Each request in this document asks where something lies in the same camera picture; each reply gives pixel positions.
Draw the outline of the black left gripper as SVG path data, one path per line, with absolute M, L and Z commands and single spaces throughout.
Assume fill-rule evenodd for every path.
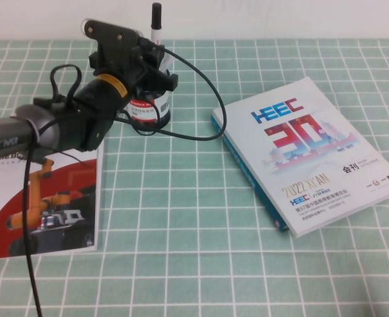
M 164 46 L 142 47 L 142 60 L 145 63 L 161 63 L 165 52 Z M 112 75 L 121 81 L 126 87 L 136 87 L 140 80 L 142 91 L 162 92 L 174 91 L 178 86 L 178 75 L 163 73 L 158 69 L 146 65 L 146 74 L 141 62 L 131 56 L 131 50 L 123 46 L 113 46 L 98 43 L 97 50 L 88 57 L 89 65 L 93 69 L 93 75 Z

